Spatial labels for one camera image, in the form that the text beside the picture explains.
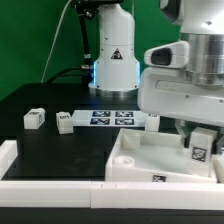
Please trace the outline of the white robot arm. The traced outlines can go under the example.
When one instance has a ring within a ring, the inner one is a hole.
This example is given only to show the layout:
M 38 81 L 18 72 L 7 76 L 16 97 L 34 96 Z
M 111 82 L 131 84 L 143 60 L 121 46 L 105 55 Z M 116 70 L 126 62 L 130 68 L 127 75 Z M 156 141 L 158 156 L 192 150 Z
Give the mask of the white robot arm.
M 100 0 L 100 55 L 90 91 L 124 97 L 138 93 L 145 113 L 218 126 L 224 151 L 224 0 L 159 0 L 159 9 L 180 26 L 179 40 L 149 49 L 147 69 L 134 56 L 134 19 L 121 0 Z

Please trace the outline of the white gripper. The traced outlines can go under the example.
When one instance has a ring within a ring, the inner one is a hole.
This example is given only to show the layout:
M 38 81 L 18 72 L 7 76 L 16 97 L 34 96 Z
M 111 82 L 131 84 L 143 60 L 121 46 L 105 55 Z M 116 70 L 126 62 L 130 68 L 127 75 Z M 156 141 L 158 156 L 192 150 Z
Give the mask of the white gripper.
M 149 49 L 141 75 L 138 106 L 145 113 L 174 118 L 183 146 L 186 121 L 224 126 L 224 48 L 177 41 Z

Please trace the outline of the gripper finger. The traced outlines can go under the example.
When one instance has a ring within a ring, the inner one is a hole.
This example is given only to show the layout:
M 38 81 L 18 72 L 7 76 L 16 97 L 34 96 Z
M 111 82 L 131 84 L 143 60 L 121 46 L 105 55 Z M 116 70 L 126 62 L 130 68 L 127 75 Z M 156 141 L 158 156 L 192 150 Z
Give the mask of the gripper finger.
M 224 135 L 216 143 L 216 154 L 221 155 L 224 152 Z

